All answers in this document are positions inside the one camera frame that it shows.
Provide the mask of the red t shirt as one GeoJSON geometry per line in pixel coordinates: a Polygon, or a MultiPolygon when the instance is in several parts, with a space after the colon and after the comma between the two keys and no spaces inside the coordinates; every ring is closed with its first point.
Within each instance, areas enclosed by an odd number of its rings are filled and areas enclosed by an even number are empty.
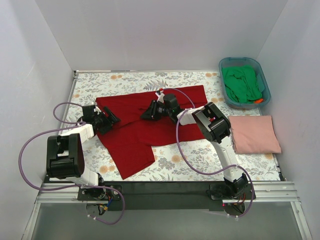
{"type": "Polygon", "coordinates": [[[98,134],[98,138],[107,148],[122,179],[155,162],[152,147],[176,142],[176,124],[169,117],[157,121],[141,119],[151,101],[156,99],[153,91],[96,98],[100,109],[107,107],[120,119],[106,134],[98,134]]]}

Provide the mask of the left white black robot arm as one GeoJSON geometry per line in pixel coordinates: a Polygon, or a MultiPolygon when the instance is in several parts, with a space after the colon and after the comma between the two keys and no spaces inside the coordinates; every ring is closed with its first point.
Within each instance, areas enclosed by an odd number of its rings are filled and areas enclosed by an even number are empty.
{"type": "Polygon", "coordinates": [[[95,200],[106,197],[102,176],[85,166],[83,143],[97,134],[104,135],[121,121],[108,107],[103,110],[94,104],[82,107],[82,116],[76,128],[47,139],[46,172],[50,178],[67,180],[84,188],[95,200]]]}

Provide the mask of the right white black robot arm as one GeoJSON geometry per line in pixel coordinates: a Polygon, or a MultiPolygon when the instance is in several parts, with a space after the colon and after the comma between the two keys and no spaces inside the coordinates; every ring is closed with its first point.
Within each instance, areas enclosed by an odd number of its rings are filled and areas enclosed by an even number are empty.
{"type": "Polygon", "coordinates": [[[161,117],[169,117],[176,124],[175,135],[179,152],[186,164],[201,175],[215,175],[223,172],[224,183],[211,192],[218,198],[245,200],[245,189],[248,186],[246,171],[238,165],[236,154],[231,143],[231,123],[212,102],[201,107],[181,108],[176,96],[157,91],[157,100],[152,100],[147,110],[140,116],[143,120],[158,121],[161,117]],[[222,166],[216,172],[204,173],[195,169],[184,156],[179,141],[179,126],[197,124],[200,132],[209,141],[222,166]]]}

